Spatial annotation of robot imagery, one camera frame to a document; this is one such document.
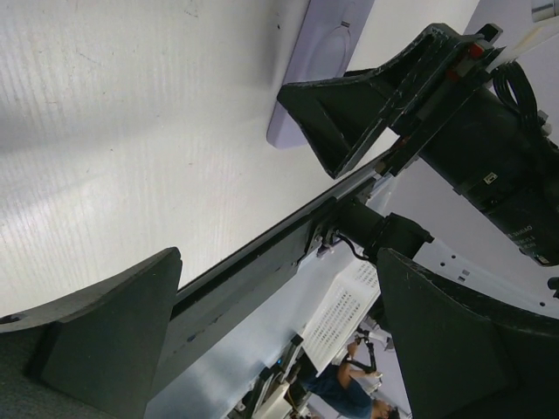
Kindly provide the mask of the purple phone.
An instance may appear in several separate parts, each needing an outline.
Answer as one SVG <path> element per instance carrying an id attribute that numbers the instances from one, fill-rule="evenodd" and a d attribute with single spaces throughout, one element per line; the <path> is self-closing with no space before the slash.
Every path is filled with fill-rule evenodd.
<path id="1" fill-rule="evenodd" d="M 348 69 L 373 0 L 308 3 L 283 82 L 341 77 Z"/>

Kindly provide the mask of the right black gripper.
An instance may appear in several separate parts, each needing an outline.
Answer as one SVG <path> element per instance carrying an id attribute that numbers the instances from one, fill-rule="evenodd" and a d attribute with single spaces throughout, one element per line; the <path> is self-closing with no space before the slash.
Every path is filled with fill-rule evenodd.
<path id="1" fill-rule="evenodd" d="M 522 255 L 555 266 L 558 148 L 521 66 L 489 69 L 497 33 L 430 24 L 378 67 L 284 84 L 277 100 L 329 177 L 351 171 L 390 128 L 400 137 L 390 172 L 421 158 Z"/>

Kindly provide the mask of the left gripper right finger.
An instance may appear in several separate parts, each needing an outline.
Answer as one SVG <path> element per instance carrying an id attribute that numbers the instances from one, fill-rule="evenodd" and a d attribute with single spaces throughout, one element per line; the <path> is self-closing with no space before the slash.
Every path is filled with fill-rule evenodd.
<path id="1" fill-rule="evenodd" d="M 377 273 L 415 418 L 556 418 L 558 321 L 443 278 L 392 249 Z"/>

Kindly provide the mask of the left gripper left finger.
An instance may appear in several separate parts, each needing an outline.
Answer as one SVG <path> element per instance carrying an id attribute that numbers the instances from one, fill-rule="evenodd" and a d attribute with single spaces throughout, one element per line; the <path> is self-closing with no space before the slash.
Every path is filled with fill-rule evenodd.
<path id="1" fill-rule="evenodd" d="M 181 276 L 171 247 L 1 318 L 3 418 L 141 418 Z"/>

